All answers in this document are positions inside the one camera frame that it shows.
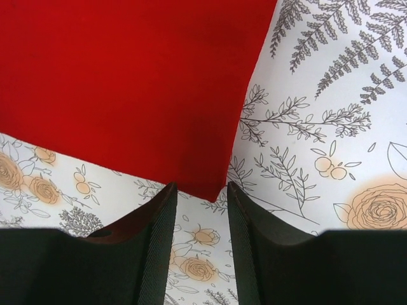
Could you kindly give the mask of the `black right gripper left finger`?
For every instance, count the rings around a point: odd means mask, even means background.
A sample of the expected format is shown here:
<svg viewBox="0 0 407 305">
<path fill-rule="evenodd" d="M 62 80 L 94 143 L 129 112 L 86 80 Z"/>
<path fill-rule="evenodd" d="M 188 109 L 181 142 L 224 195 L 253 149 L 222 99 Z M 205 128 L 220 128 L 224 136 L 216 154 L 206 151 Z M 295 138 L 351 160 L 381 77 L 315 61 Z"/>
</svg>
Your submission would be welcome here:
<svg viewBox="0 0 407 305">
<path fill-rule="evenodd" d="M 86 238 L 1 230 L 2 304 L 162 304 L 177 186 Z"/>
</svg>

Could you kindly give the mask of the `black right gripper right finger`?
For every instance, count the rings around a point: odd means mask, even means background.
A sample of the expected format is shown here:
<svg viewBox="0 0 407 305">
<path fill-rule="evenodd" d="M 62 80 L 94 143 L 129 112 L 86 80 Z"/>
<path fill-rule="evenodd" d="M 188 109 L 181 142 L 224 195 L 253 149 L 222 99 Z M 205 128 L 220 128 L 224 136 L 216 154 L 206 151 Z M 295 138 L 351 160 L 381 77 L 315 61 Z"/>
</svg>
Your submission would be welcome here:
<svg viewBox="0 0 407 305">
<path fill-rule="evenodd" d="M 240 304 L 405 304 L 406 232 L 305 233 L 227 187 Z"/>
</svg>

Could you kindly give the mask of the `red t shirt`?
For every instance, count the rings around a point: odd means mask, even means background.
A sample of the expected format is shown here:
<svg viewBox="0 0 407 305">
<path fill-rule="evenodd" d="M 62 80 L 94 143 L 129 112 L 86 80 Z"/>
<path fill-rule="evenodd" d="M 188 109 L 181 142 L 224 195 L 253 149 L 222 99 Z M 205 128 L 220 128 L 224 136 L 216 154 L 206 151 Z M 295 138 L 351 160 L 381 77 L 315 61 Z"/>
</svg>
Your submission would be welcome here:
<svg viewBox="0 0 407 305">
<path fill-rule="evenodd" d="M 214 201 L 275 1 L 2 1 L 1 131 Z"/>
</svg>

